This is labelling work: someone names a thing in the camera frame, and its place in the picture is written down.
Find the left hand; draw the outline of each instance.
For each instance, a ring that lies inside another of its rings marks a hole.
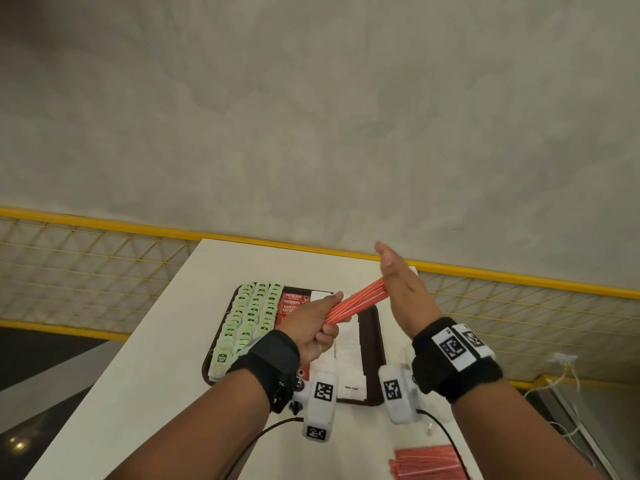
[[[338,325],[324,323],[331,309],[342,301],[342,291],[311,301],[295,309],[276,328],[286,333],[298,346],[300,366],[329,350],[338,336]]]

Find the tray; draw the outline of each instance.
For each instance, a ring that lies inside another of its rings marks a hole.
[[[236,288],[231,300],[229,300],[229,305],[227,307],[227,311],[225,312],[225,318],[227,314],[231,311],[232,304],[240,286]],[[311,295],[311,291],[306,288],[296,288],[292,286],[284,286],[282,292],[283,293],[297,293],[297,294],[306,294]],[[211,352],[213,347],[216,345],[218,341],[218,337],[220,336],[220,332],[222,330],[222,323],[224,323],[224,319],[220,322],[220,327],[218,327],[218,331],[216,332],[216,336],[214,337],[211,347],[207,351],[207,354],[202,363],[202,378],[204,382],[213,386],[215,382],[209,380],[209,366],[211,364]],[[364,401],[354,401],[352,399],[338,399],[339,403],[346,404],[357,404],[360,406],[379,406],[384,403],[384,397],[382,396],[382,389],[380,388],[380,381],[378,379],[378,370],[381,365],[385,365],[387,363],[385,358],[385,348],[382,343],[382,333],[380,331],[380,320],[378,318],[378,309],[375,306],[370,306],[366,310],[363,310],[358,314],[358,324],[360,329],[360,354],[362,355],[362,368],[363,373],[367,379],[367,398]]]

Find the white sensor device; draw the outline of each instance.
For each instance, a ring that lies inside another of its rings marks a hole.
[[[318,371],[311,381],[298,379],[299,389],[293,393],[289,408],[297,415],[303,412],[302,436],[311,441],[326,443],[331,437],[333,416],[338,396],[338,376]]]
[[[420,416],[416,410],[420,409],[420,396],[411,368],[405,363],[383,365],[378,370],[378,377],[391,422],[418,422]]]

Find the hand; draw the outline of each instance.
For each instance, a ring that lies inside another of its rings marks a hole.
[[[400,328],[413,339],[443,314],[418,275],[401,256],[383,242],[376,242],[380,270],[391,299],[391,312]]]
[[[338,325],[324,323],[331,309],[342,301],[342,291],[311,301],[295,309],[277,329],[286,333],[298,346],[300,366],[329,350],[338,336]]]

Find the bundle of red packets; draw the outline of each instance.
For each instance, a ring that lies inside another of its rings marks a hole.
[[[334,306],[326,316],[325,323],[340,323],[347,318],[366,310],[377,302],[388,298],[389,293],[385,288],[384,278],[374,281],[372,284],[351,295],[346,300]]]
[[[396,480],[466,480],[465,472],[451,445],[396,450],[389,460]]]

